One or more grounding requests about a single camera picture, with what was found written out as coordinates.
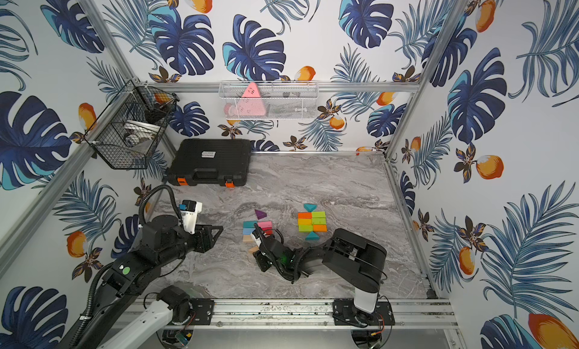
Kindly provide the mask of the pink block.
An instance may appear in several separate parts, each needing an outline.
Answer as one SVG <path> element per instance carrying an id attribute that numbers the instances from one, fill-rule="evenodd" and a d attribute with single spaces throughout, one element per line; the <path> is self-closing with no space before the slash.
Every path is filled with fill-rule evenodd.
<path id="1" fill-rule="evenodd" d="M 265 230 L 271 230 L 273 228 L 271 221 L 257 222 L 257 224 L 260 228 L 265 229 Z"/>

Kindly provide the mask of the lime green block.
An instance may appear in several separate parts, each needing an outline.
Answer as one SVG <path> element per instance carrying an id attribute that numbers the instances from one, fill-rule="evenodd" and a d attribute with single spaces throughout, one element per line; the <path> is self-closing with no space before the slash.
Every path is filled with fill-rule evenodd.
<path id="1" fill-rule="evenodd" d="M 312 219 L 312 225 L 327 225 L 327 221 L 323 218 L 314 218 Z"/>
<path id="2" fill-rule="evenodd" d="M 312 232 L 314 230 L 313 225 L 300 225 L 299 232 Z"/>

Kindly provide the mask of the purple triangle block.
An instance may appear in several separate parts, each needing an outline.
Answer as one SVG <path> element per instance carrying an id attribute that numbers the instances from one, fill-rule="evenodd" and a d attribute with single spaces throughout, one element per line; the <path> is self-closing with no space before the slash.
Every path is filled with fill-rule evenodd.
<path id="1" fill-rule="evenodd" d="M 267 213 L 263 212 L 262 210 L 255 210 L 255 214 L 258 220 L 265 219 L 268 216 Z"/>

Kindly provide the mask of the small teal block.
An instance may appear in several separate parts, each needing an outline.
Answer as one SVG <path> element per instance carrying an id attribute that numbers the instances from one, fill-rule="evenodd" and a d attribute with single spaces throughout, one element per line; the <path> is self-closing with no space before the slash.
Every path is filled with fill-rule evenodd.
<path id="1" fill-rule="evenodd" d="M 320 240 L 320 236 L 318 234 L 316 234 L 315 232 L 310 232 L 305 239 L 307 241 L 318 241 Z"/>

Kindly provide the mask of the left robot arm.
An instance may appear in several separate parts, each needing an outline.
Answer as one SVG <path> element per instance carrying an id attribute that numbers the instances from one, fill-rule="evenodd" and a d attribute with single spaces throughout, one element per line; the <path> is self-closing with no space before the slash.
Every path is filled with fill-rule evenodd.
<path id="1" fill-rule="evenodd" d="M 146 204 L 162 190 L 168 192 L 174 214 L 156 216 L 148 221 Z M 141 200 L 139 246 L 97 272 L 90 284 L 85 310 L 57 344 L 58 348 L 98 347 L 149 284 L 161 277 L 164 266 L 183 260 L 190 252 L 205 253 L 213 249 L 223 227 L 185 220 L 185 216 L 193 214 L 198 206 L 192 201 L 178 205 L 173 189 L 168 185 L 153 188 Z"/>

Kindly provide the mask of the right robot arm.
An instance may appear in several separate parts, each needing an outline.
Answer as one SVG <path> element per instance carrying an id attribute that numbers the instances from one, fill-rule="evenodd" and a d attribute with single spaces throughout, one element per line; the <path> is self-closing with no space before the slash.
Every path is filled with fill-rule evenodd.
<path id="1" fill-rule="evenodd" d="M 280 235 L 265 234 L 254 225 L 250 237 L 258 246 L 253 254 L 261 271 L 273 268 L 285 281 L 295 284 L 318 270 L 327 268 L 354 287 L 352 299 L 333 301 L 332 317 L 336 326 L 366 329 L 393 326 L 390 304 L 378 302 L 381 283 L 387 278 L 387 250 L 372 240 L 338 228 L 322 244 L 291 249 Z"/>

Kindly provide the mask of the black tool case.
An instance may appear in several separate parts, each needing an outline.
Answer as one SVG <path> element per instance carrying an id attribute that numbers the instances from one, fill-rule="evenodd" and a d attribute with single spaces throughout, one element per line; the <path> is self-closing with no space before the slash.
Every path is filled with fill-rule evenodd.
<path id="1" fill-rule="evenodd" d="M 173 186 L 247 184 L 252 144 L 246 139 L 185 139 L 165 178 Z"/>

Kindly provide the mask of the pink triangle sign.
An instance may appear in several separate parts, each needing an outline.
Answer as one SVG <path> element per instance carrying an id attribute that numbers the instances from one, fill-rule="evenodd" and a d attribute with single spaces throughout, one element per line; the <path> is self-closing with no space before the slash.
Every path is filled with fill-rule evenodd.
<path id="1" fill-rule="evenodd" d="M 239 117 L 261 117 L 267 113 L 257 83 L 251 82 L 235 103 L 235 115 Z"/>

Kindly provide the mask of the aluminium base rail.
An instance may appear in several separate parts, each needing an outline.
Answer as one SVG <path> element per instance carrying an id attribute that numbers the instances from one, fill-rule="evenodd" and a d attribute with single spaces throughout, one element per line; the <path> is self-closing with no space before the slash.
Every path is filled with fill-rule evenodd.
<path id="1" fill-rule="evenodd" d="M 190 329 L 351 329 L 334 317 L 354 308 L 351 299 L 196 299 Z M 457 329 L 443 299 L 381 299 L 376 304 L 385 328 Z"/>

